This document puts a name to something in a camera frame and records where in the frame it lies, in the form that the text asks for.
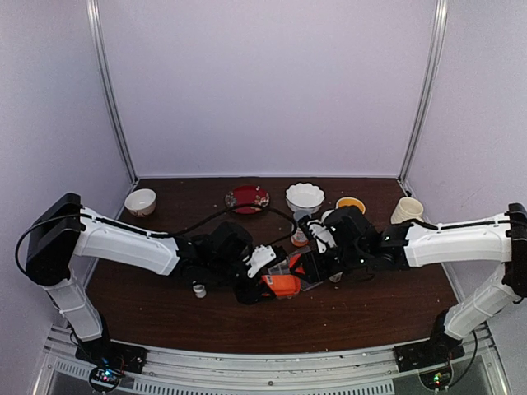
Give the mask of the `grey cap pill bottle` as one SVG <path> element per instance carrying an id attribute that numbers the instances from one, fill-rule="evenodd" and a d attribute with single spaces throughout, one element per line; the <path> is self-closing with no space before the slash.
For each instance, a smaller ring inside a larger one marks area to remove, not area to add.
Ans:
<path id="1" fill-rule="evenodd" d="M 291 236 L 291 243 L 296 247 L 303 247 L 309 243 L 307 236 L 299 225 L 300 219 L 304 216 L 310 216 L 307 210 L 298 210 L 293 213 L 293 219 L 295 220 L 296 230 Z"/>

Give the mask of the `clear plastic pill organizer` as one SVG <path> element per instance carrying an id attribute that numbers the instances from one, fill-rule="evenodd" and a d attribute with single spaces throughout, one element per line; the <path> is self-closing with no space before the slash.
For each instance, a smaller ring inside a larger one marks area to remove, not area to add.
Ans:
<path id="1" fill-rule="evenodd" d="M 315 287 L 320 286 L 322 284 L 322 282 L 323 282 L 317 276 L 311 276 L 311 274 L 309 274 L 305 269 L 304 269 L 304 271 L 305 271 L 304 275 L 300 275 L 300 274 L 293 275 L 293 276 L 299 278 L 300 281 L 301 281 L 301 291 L 300 291 L 300 293 L 312 290 Z M 289 266 L 284 263 L 284 264 L 277 265 L 276 267 L 270 268 L 266 275 L 288 275 L 288 274 L 291 275 L 291 273 L 289 272 Z"/>

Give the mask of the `orange bottle cap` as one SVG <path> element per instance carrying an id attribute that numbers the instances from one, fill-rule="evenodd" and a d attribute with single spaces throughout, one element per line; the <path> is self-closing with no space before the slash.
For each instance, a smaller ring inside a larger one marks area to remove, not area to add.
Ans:
<path id="1" fill-rule="evenodd" d="M 302 258 L 301 253 L 297 253 L 290 258 L 289 272 L 292 275 L 297 275 L 297 274 L 304 275 L 305 274 L 301 258 Z"/>

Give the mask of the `orange pill bottle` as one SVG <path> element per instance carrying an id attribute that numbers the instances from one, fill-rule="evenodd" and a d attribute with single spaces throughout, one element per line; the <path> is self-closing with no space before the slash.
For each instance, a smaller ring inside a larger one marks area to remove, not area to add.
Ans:
<path id="1" fill-rule="evenodd" d="M 301 281 L 293 275 L 264 275 L 261 280 L 266 285 L 264 295 L 278 299 L 291 299 L 301 291 Z"/>

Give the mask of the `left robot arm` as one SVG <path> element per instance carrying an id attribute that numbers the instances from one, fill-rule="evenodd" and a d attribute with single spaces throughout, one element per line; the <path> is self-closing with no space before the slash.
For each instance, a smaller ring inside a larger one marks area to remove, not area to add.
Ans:
<path id="1" fill-rule="evenodd" d="M 243 304 L 275 297 L 263 271 L 286 257 L 277 244 L 256 246 L 251 234 L 224 221 L 212 233 L 189 237 L 186 231 L 163 233 L 112 220 L 85 207 L 75 193 L 64 194 L 20 237 L 27 240 L 18 269 L 43 287 L 72 326 L 87 353 L 100 365 L 118 359 L 105 320 L 89 301 L 69 267 L 72 256 L 106 259 L 174 276 L 196 296 L 209 286 L 228 286 Z"/>

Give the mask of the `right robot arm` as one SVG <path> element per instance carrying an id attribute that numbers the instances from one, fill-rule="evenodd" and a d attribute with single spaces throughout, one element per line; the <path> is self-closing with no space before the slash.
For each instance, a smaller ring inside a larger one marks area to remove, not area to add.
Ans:
<path id="1" fill-rule="evenodd" d="M 382 232 L 358 208 L 342 207 L 324 221 L 304 217 L 300 226 L 317 249 L 293 258 L 290 270 L 308 283 L 363 267 L 399 271 L 445 262 L 497 262 L 471 296 L 438 317 L 435 335 L 422 345 L 422 356 L 433 364 L 453 351 L 454 342 L 526 296 L 526 210 L 520 203 L 481 220 L 433 225 L 412 219 Z"/>

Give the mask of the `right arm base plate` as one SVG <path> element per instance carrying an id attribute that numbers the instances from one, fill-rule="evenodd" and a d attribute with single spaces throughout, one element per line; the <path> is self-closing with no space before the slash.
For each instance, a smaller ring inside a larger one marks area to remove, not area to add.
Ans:
<path id="1" fill-rule="evenodd" d="M 462 341 L 450 337 L 434 337 L 425 341 L 409 343 L 394 348 L 399 372 L 424 369 L 447 364 L 465 355 Z"/>

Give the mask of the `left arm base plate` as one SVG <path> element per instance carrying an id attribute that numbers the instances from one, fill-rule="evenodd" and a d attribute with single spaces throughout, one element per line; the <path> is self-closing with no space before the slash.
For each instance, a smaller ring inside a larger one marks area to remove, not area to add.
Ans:
<path id="1" fill-rule="evenodd" d="M 140 374 L 146 362 L 147 350 L 101 337 L 89 342 L 77 340 L 75 356 L 79 360 L 120 374 Z"/>

